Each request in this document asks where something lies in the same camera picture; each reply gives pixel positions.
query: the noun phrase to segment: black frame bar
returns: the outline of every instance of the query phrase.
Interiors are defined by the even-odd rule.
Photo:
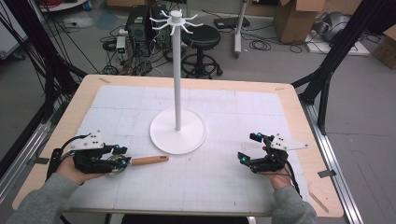
[[[314,73],[291,83],[294,88],[308,83],[304,92],[299,94],[300,101],[307,105],[313,105],[320,93],[318,126],[324,135],[332,75],[386,2],[387,0],[363,0],[319,68]]]

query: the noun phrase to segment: tape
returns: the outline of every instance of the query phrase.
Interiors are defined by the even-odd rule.
[[[318,172],[320,178],[327,177],[327,176],[335,176],[337,175],[334,170],[325,170]]]

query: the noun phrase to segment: cardboard box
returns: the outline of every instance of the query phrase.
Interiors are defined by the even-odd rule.
[[[341,12],[344,15],[353,15],[361,0],[326,0],[323,12]]]
[[[107,0],[110,7],[131,7],[134,5],[149,5],[150,0]]]
[[[325,0],[279,0],[274,27],[280,42],[304,43]]]
[[[390,69],[396,69],[396,24],[384,34],[386,36],[374,50],[373,56]]]

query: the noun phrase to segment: hand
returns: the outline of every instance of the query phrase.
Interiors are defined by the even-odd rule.
[[[59,165],[58,170],[56,170],[56,173],[59,175],[63,175],[73,182],[75,182],[78,185],[81,185],[84,183],[84,181],[89,180],[89,179],[94,179],[100,176],[103,176],[105,174],[84,174],[80,170],[76,169],[73,157],[68,156],[66,157],[61,165]]]
[[[291,185],[291,180],[286,169],[290,172],[287,164],[285,165],[285,168],[281,170],[275,172],[261,172],[261,174],[267,176],[273,189],[283,189]]]

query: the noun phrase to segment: stool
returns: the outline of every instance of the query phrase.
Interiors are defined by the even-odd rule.
[[[221,70],[219,64],[216,60],[209,55],[204,54],[204,50],[213,49],[220,42],[220,33],[217,29],[208,26],[189,26],[187,28],[189,31],[193,32],[192,34],[187,34],[183,32],[181,40],[187,45],[192,47],[193,49],[197,49],[196,54],[190,54],[183,58],[181,61],[181,69],[187,74],[187,77],[195,76],[195,77],[209,77],[215,70],[217,71],[217,75],[221,76],[223,71]],[[189,62],[188,59],[191,57],[196,57],[196,62]],[[185,65],[190,65],[193,68],[191,70],[187,69]]]

